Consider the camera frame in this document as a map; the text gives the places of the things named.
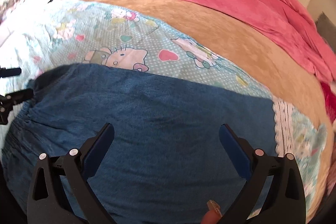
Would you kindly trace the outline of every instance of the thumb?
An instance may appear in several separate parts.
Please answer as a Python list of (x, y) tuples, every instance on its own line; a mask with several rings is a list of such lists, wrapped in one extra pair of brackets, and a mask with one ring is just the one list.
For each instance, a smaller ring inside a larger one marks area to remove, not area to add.
[(220, 206), (213, 200), (207, 202), (209, 211), (204, 215), (201, 224), (216, 224), (222, 217)]

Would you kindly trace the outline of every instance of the silver screw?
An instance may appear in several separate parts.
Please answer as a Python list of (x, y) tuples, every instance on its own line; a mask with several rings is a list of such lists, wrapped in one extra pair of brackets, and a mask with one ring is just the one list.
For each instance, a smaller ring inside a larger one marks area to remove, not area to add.
[(46, 153), (42, 153), (40, 156), (39, 156), (39, 159), (40, 160), (44, 160), (46, 158), (47, 154)]
[(75, 155), (77, 155), (77, 153), (78, 153), (78, 150), (77, 150), (76, 148), (71, 149), (70, 152), (69, 152), (69, 154), (70, 154), (71, 156), (75, 156)]
[(287, 154), (287, 158), (288, 158), (289, 160), (293, 160), (293, 159), (294, 159), (294, 156), (293, 156), (293, 154), (288, 153), (288, 154)]
[(264, 151), (262, 151), (261, 149), (257, 149), (254, 153), (255, 153), (257, 156), (263, 156), (263, 155), (264, 155)]

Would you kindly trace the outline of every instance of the blue gripper pad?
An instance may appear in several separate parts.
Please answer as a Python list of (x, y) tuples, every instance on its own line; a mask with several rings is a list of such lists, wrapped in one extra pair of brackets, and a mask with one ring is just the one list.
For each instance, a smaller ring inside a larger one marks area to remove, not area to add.
[(93, 177), (114, 140), (114, 127), (108, 124), (83, 160), (82, 178)]
[(252, 176), (251, 161), (225, 125), (219, 128), (219, 140), (238, 175), (248, 181)]

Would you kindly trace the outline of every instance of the tan fleece blanket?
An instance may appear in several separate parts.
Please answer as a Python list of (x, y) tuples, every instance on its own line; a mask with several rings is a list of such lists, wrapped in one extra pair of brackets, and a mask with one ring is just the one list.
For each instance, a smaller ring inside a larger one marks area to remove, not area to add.
[(183, 0), (84, 0), (123, 6), (167, 22), (200, 44), (229, 59), (271, 92), (297, 107), (315, 128), (327, 125), (318, 186), (307, 220), (315, 214), (325, 192), (333, 148), (333, 132), (318, 80), (301, 68), (270, 39), (226, 14)]

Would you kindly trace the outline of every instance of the fingernail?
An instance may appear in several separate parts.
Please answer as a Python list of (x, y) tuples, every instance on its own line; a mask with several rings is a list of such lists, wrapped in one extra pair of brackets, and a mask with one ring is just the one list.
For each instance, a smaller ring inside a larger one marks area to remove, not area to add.
[(222, 217), (221, 207), (212, 199), (207, 202), (209, 211), (214, 210), (219, 217)]

